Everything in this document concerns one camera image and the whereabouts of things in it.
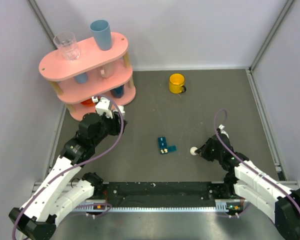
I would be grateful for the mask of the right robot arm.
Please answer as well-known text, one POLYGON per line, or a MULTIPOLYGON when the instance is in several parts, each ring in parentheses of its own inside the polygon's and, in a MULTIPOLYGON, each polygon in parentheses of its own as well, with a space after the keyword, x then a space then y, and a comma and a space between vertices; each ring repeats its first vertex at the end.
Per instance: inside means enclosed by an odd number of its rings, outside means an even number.
POLYGON ((223 192, 229 198, 248 200, 263 212, 286 240, 300 240, 300 188, 292 189, 261 171, 240 152, 234 152, 224 132, 210 137, 203 146, 190 149, 207 161, 218 161, 227 171, 223 192))

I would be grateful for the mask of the teal pill organizer box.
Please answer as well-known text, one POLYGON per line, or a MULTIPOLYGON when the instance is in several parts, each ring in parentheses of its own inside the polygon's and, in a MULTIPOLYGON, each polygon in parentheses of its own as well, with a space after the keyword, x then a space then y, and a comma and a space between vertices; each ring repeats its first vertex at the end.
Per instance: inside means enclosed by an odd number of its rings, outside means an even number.
POLYGON ((167 140, 164 136, 158 137, 157 142, 158 142, 159 153, 161 155, 172 153, 177 150, 177 147, 175 145, 168 146, 167 140))

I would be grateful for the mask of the white pill bottle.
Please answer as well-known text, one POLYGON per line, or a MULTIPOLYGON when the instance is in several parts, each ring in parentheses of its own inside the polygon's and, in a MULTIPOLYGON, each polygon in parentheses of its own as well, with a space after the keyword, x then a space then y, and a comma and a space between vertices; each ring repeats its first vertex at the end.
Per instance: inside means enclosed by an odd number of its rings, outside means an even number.
POLYGON ((125 114, 126 114, 125 108, 124 108, 123 105, 118 105, 118 106, 115 108, 114 112, 117 112, 117 113, 120 112, 120 113, 122 114, 123 117, 124 117, 125 114))

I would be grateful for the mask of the white bottle cap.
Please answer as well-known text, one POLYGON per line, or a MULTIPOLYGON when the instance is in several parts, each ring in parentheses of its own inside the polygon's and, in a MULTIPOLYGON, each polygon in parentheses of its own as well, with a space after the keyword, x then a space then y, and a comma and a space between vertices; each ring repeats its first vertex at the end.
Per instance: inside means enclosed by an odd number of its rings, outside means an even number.
POLYGON ((196 150, 197 150, 198 148, 197 147, 195 147, 195 146, 193 146, 193 147, 191 147, 190 148, 190 154, 191 155, 193 155, 193 156, 195 156, 197 153, 196 153, 196 150))

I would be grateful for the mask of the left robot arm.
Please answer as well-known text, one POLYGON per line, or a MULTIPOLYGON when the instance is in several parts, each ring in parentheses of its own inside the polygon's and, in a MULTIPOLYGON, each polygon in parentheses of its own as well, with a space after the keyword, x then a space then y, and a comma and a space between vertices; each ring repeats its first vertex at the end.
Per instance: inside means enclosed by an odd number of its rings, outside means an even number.
POLYGON ((31 240, 48 240, 60 223, 84 200, 99 198, 104 191, 101 178, 87 173, 78 185, 63 194, 68 182, 84 167, 98 159, 96 147, 107 136, 121 138, 127 121, 123 106, 105 114, 87 113, 78 123, 75 136, 66 142, 56 162, 36 190, 21 207, 14 207, 8 217, 13 223, 12 238, 20 231, 31 240))

